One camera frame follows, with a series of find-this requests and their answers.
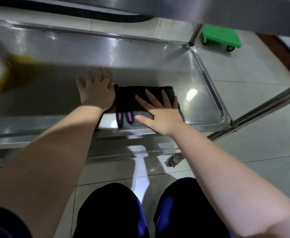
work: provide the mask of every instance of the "yellow wheel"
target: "yellow wheel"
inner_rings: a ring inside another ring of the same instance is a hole
[[[202,40],[202,44],[203,45],[207,45],[208,43],[209,43],[209,39],[206,39],[206,38],[204,38],[203,40]]]
[[[229,46],[229,45],[226,47],[226,50],[228,52],[232,52],[234,49],[235,49],[235,47],[232,47],[232,46]]]

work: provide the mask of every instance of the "green cart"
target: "green cart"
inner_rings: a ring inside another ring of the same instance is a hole
[[[242,46],[237,32],[233,29],[206,25],[203,29],[202,35],[203,45],[207,45],[210,40],[216,41],[227,45],[226,50],[228,52],[232,52],[235,48],[240,48]]]

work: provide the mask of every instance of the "black cloth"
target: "black cloth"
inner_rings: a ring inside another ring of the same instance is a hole
[[[135,99],[135,95],[139,96],[147,103],[150,103],[145,90],[151,92],[155,98],[163,104],[162,90],[164,90],[169,98],[171,105],[174,103],[175,93],[172,87],[150,87],[150,86],[129,86],[129,87],[119,87],[117,84],[114,85],[115,90],[115,113],[116,122],[119,128],[133,129],[133,128],[145,128],[146,126],[134,119],[136,115],[143,115],[150,119],[153,116],[147,112]],[[184,116],[180,110],[178,104],[179,113],[185,121]]]
[[[29,229],[19,217],[9,210],[0,207],[0,238],[31,237]]]

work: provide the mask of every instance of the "blue trousers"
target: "blue trousers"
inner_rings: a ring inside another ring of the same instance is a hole
[[[154,216],[156,238],[230,237],[194,178],[167,187]],[[142,205],[125,185],[107,184],[91,193],[79,210],[73,238],[149,238]]]

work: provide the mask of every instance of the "metal bracket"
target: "metal bracket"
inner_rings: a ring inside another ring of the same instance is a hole
[[[167,167],[175,168],[175,166],[178,165],[183,159],[184,156],[182,153],[173,154],[165,161],[165,164]]]

